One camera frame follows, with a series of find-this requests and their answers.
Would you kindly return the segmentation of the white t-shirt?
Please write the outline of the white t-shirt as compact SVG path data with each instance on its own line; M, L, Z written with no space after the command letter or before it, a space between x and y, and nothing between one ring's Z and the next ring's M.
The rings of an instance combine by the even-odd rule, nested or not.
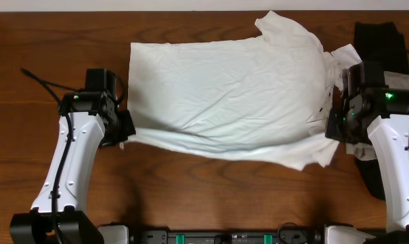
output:
M340 70L319 39L274 12L258 37L208 43L132 43L130 141L232 161L301 170L326 166L338 142L326 112Z

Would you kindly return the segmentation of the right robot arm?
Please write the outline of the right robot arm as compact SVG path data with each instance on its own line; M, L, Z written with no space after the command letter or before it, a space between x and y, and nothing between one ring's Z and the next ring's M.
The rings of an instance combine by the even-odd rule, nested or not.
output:
M374 236L353 227L331 225L325 243L409 243L409 90L347 88L332 108L326 137L370 143L386 198L386 233Z

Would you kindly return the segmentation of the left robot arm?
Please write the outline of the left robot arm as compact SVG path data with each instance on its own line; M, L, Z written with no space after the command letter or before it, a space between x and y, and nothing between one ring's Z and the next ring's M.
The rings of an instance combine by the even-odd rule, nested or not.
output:
M14 243L128 243L123 224L96 227L87 217L87 191L96 151L123 141L121 119L109 91L65 94L48 175L28 213L10 223Z

